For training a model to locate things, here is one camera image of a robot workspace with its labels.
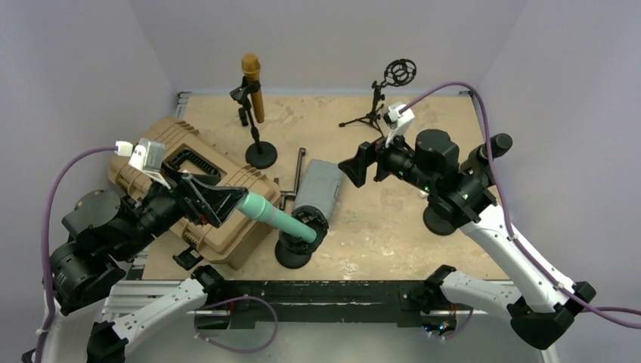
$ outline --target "plastic case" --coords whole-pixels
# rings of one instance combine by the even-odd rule
[[[309,160],[294,200],[294,209],[300,206],[315,206],[329,221],[336,205],[342,176],[339,166],[335,163]]]
[[[199,131],[189,123],[165,117],[141,138],[164,143],[166,149],[163,160],[175,169],[186,169],[194,174],[218,173],[221,176],[219,185],[244,186],[272,204],[278,204],[280,189],[276,183],[249,164],[224,155],[198,135]],[[130,167],[127,161],[126,157],[112,158],[107,170],[108,178],[138,200],[149,190],[151,179]],[[270,225],[248,219],[238,211],[234,211],[229,220],[218,229],[210,225],[195,225],[186,219],[171,227],[172,232],[192,246],[205,260],[215,264],[228,264],[234,269],[243,266],[272,229]]]

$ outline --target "microphone clip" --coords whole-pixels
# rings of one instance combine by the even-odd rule
[[[247,77],[243,76],[243,81],[240,83],[240,87],[236,87],[234,90],[229,92],[229,95],[238,102],[243,108],[249,111],[252,108],[252,103],[249,102],[249,95],[256,93],[260,90],[260,82],[249,82]]]

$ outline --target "round stand base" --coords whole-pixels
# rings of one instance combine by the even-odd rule
[[[307,262],[311,260],[311,254],[309,255],[297,255],[291,253],[285,246],[280,242],[276,242],[276,260],[282,266],[291,268],[292,270],[301,268],[304,265],[307,265]]]
[[[450,222],[437,216],[430,207],[425,208],[425,211],[423,211],[423,223],[425,223],[430,232],[438,236],[449,236],[456,231]]]
[[[266,141],[260,141],[262,147],[262,154],[259,154],[256,144],[251,144],[247,151],[245,151],[245,161],[257,168],[257,169],[267,169],[268,167],[276,163],[278,158],[278,152],[276,152],[276,147]]]

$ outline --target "cable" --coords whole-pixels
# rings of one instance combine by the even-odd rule
[[[469,310],[469,314],[467,315],[467,317],[465,318],[463,323],[460,325],[460,327],[457,324],[457,328],[454,330],[454,332],[452,334],[441,336],[441,337],[439,337],[439,339],[449,340],[449,339],[452,339],[455,336],[461,334],[463,332],[463,330],[465,330],[465,328],[467,327],[467,324],[469,324],[469,322],[472,320],[472,315],[474,315],[474,309],[470,309]]]
[[[267,309],[269,309],[269,312],[271,312],[271,316],[274,317],[274,331],[271,333],[271,336],[269,337],[269,339],[267,339],[267,341],[264,342],[261,346],[258,346],[256,348],[251,348],[251,349],[240,349],[240,348],[234,348],[232,346],[226,346],[225,344],[216,342],[214,340],[209,339],[208,337],[205,337],[203,333],[200,332],[200,329],[198,329],[198,326],[196,324],[194,324],[194,330],[196,331],[196,336],[194,338],[198,337],[209,344],[212,344],[214,346],[217,346],[218,348],[223,348],[224,350],[228,350],[234,353],[243,353],[243,354],[256,353],[267,348],[271,344],[271,342],[273,342],[274,339],[276,339],[276,334],[278,333],[278,316],[276,315],[276,310],[274,310],[274,307],[270,305],[269,302],[266,302],[263,299],[260,299],[254,296],[241,296],[241,297],[234,297],[233,299],[227,299],[221,302],[217,302],[216,304],[203,306],[200,309],[202,310],[214,309],[219,306],[227,305],[228,303],[234,303],[236,301],[242,301],[242,300],[253,300],[261,303],[264,306],[267,306]]]
[[[566,287],[562,286],[562,284],[557,281],[552,274],[550,274],[524,247],[521,241],[515,237],[514,235],[514,229],[512,228],[512,219],[509,216],[509,208],[507,206],[507,198],[503,192],[503,188],[501,184],[499,183],[497,179],[497,173],[496,173],[496,166],[494,165],[494,155],[492,154],[492,147],[491,147],[491,133],[490,133],[490,126],[488,122],[488,113],[485,109],[485,104],[483,103],[483,100],[481,98],[481,95],[472,87],[471,85],[465,83],[465,82],[447,82],[444,83],[430,91],[427,91],[417,97],[416,99],[412,100],[409,104],[407,104],[405,107],[403,107],[399,113],[405,112],[407,109],[412,107],[413,105],[419,103],[422,99],[425,97],[433,94],[434,92],[445,88],[449,87],[451,85],[460,85],[462,87],[465,87],[470,90],[472,97],[476,98],[478,101],[478,106],[481,109],[481,116],[482,116],[482,121],[483,121],[483,133],[485,137],[485,147],[488,150],[488,164],[490,166],[490,170],[492,171],[492,174],[494,175],[494,183],[497,187],[497,193],[499,194],[499,198],[501,199],[501,204],[503,206],[503,215],[505,219],[505,226],[507,233],[509,235],[510,240],[516,245],[516,248],[521,251],[523,256],[530,261],[536,268],[555,286],[559,288],[560,291],[562,291],[568,298],[572,299],[579,305],[583,306],[584,309],[586,309],[589,312],[593,312],[594,314],[597,314],[601,318],[604,318],[605,320],[608,320],[612,323],[615,323],[617,325],[621,325],[622,327],[628,327],[631,329],[641,329],[641,323],[633,323],[629,321],[625,321],[619,318],[616,318],[610,314],[606,314],[605,311],[611,311],[611,312],[625,312],[627,314],[632,314],[632,315],[641,315],[641,310],[636,310],[636,309],[629,309],[629,308],[618,308],[618,307],[608,307],[608,310],[601,310],[600,308],[597,308],[595,306],[590,305],[587,302],[584,302],[582,299],[579,299],[576,297],[572,292],[570,292]]]
[[[49,259],[49,222],[51,220],[51,209],[54,205],[54,197],[56,195],[56,190],[58,185],[62,181],[64,175],[71,169],[71,167],[80,161],[81,159],[92,155],[97,154],[103,151],[117,151],[119,148],[117,146],[109,147],[96,147],[89,149],[81,154],[76,155],[74,158],[69,160],[65,166],[60,169],[54,182],[51,185],[51,190],[47,195],[47,200],[45,201],[45,211],[42,214],[42,224],[40,227],[40,259],[42,263],[42,282],[45,285],[45,300],[47,303],[48,314],[45,317],[42,327],[37,330],[38,334],[38,343],[36,345],[36,360],[35,363],[42,362],[42,351],[45,348],[45,341],[47,338],[47,333],[51,328],[51,323],[54,320],[56,305],[54,303],[54,286],[51,281],[51,261]]]

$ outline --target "white cable connector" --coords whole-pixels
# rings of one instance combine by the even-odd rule
[[[146,176],[171,189],[169,183],[160,172],[165,157],[165,145],[156,141],[142,138],[134,147],[129,158],[129,165]]]
[[[128,141],[116,141],[116,154],[119,157],[130,157],[134,153],[134,145]]]
[[[405,104],[402,104],[401,102],[391,104],[388,107],[389,112],[387,113],[387,117],[389,118],[389,125],[394,129],[391,130],[389,134],[387,134],[387,140],[385,142],[386,147],[388,147],[392,143],[392,140],[395,136],[405,135],[407,129],[409,129],[412,125],[412,121],[414,120],[414,112],[408,109],[401,114],[400,111],[403,107],[405,107]]]
[[[41,327],[39,327],[38,329],[36,329],[36,335],[37,336],[41,336],[44,333],[48,333],[50,331],[51,331],[51,329],[42,329]]]

